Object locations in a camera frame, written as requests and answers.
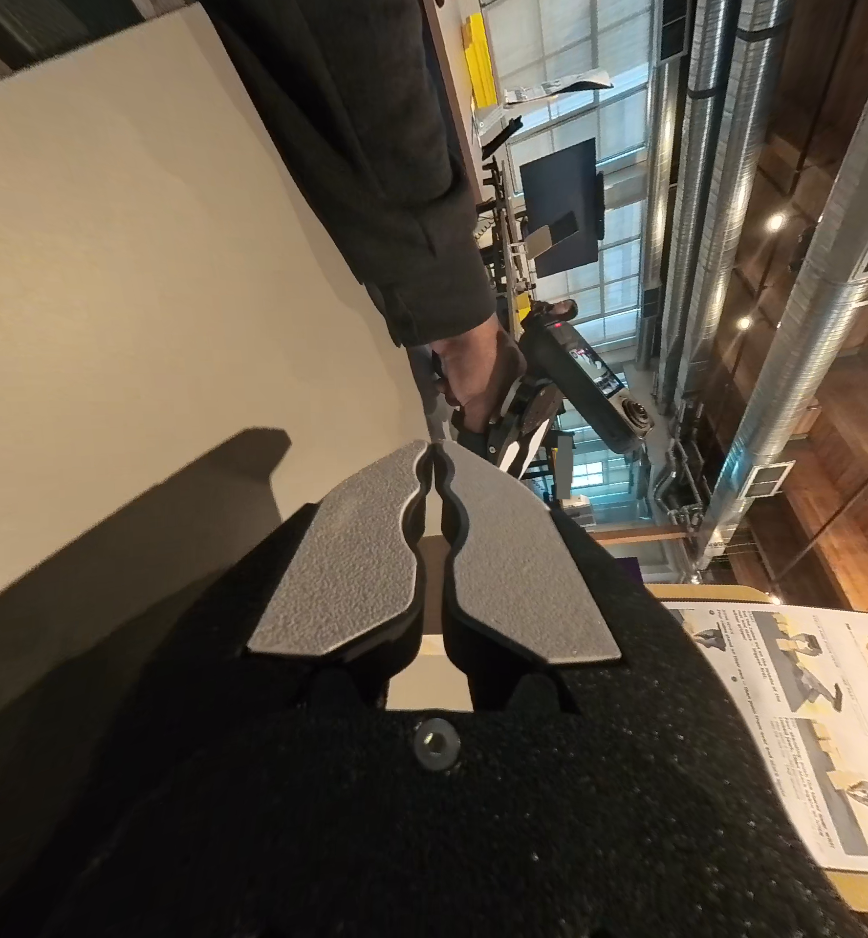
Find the large silver ventilation duct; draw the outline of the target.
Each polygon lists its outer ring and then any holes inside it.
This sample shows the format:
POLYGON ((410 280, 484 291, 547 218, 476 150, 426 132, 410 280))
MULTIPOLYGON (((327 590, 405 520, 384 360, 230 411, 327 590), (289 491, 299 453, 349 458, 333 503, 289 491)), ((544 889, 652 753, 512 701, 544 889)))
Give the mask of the large silver ventilation duct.
POLYGON ((756 499, 753 483, 779 463, 867 288, 868 99, 698 530, 698 570, 722 555, 756 499))

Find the yellow plastic bin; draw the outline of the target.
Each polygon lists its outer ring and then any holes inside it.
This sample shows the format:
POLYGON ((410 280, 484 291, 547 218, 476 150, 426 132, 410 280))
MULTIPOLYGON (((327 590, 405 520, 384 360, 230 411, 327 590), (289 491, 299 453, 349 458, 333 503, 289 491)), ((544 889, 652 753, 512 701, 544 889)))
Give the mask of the yellow plastic bin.
POLYGON ((472 14, 464 19, 461 25, 461 40, 476 109, 487 110, 497 106, 496 84, 482 13, 472 14))

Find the white wall vent grille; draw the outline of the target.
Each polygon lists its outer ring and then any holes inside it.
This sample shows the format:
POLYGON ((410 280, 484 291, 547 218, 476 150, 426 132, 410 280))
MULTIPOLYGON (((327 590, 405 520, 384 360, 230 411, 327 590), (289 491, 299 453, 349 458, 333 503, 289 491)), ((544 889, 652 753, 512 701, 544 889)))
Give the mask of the white wall vent grille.
POLYGON ((790 460, 752 467, 738 492, 738 499, 755 500, 778 494, 794 465, 795 460, 790 460))

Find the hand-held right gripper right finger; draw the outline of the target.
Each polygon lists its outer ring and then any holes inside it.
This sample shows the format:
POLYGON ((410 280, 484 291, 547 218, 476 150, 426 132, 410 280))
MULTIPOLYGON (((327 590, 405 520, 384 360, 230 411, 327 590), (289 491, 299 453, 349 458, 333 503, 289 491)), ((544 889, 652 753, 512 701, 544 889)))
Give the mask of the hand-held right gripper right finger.
POLYGON ((449 550, 444 648, 474 710, 503 710, 522 680, 573 706, 562 673, 622 654, 551 509, 520 481, 456 442, 433 450, 449 550))

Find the person's left hand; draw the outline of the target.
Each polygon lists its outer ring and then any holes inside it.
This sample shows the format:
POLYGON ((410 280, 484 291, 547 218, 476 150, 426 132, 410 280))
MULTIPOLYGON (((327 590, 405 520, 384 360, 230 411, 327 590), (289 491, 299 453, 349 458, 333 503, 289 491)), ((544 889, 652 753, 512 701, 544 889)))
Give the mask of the person's left hand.
POLYGON ((458 409, 465 430, 483 433, 526 369, 519 346, 492 315, 465 333, 434 341, 430 348, 440 365, 440 393, 458 409))

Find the black monitor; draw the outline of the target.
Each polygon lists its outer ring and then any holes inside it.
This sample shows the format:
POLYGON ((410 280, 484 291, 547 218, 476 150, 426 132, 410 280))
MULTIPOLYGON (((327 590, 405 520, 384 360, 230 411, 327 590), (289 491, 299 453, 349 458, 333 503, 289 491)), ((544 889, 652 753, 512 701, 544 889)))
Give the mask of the black monitor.
POLYGON ((603 175, 590 138, 521 167, 527 253, 540 278, 598 260, 605 233, 603 175))

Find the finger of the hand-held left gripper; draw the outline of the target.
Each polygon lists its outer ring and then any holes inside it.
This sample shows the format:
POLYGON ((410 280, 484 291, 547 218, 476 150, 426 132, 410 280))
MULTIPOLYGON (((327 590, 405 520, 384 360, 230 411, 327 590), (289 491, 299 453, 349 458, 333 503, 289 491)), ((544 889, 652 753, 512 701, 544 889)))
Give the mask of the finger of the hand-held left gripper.
POLYGON ((494 466, 501 472, 522 480, 552 428, 552 415, 534 428, 526 428, 524 418, 507 415, 494 422, 494 466))

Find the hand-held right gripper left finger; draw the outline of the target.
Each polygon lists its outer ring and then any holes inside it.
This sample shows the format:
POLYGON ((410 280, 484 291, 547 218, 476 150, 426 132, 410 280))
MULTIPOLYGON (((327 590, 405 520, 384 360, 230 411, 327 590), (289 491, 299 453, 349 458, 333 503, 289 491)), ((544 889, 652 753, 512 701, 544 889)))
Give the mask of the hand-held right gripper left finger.
POLYGON ((344 672, 368 704, 415 659, 424 633, 425 533, 433 451, 398 448, 318 504, 247 651, 344 672))

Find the person's left forearm dark sleeve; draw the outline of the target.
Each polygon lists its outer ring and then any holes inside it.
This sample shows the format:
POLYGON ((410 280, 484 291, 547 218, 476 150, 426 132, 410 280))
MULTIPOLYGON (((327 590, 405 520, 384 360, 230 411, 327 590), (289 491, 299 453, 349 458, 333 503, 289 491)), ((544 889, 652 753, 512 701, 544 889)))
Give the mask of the person's left forearm dark sleeve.
POLYGON ((417 2, 200 2, 306 202, 393 342, 486 322, 475 199, 451 152, 417 2))

